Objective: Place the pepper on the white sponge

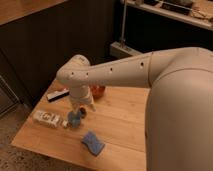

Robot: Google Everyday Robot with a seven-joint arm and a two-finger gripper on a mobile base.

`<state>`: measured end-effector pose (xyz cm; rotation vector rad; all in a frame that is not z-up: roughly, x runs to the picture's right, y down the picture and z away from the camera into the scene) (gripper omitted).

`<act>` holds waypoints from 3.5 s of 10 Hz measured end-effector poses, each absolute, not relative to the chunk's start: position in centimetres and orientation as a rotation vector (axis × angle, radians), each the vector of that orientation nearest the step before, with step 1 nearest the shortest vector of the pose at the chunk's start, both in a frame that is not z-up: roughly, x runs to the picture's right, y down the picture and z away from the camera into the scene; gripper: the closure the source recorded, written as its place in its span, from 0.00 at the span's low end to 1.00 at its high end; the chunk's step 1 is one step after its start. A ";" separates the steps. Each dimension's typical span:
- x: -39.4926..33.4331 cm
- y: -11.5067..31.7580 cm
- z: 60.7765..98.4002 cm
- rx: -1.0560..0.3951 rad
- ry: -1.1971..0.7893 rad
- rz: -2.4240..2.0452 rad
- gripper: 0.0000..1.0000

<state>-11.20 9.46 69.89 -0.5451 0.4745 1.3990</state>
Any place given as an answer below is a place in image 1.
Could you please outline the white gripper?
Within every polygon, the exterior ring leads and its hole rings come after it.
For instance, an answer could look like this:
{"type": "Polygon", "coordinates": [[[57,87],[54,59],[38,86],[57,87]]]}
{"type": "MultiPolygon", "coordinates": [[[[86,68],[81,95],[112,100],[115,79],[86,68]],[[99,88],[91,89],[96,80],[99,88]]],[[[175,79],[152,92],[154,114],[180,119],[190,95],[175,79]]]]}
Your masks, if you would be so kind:
{"type": "Polygon", "coordinates": [[[77,115],[80,111],[80,105],[85,104],[93,112],[96,111],[93,103],[91,90],[88,86],[70,87],[69,88],[70,101],[73,107],[72,113],[77,115]]]}

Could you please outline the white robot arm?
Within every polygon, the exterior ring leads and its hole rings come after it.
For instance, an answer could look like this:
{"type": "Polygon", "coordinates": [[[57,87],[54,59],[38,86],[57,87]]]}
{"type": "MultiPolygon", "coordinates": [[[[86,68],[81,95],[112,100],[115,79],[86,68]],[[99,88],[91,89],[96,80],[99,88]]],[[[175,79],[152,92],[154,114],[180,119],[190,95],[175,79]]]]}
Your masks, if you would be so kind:
{"type": "Polygon", "coordinates": [[[147,88],[147,171],[213,171],[213,51],[176,48],[98,65],[75,55],[56,79],[75,109],[94,105],[91,85],[147,88]]]}

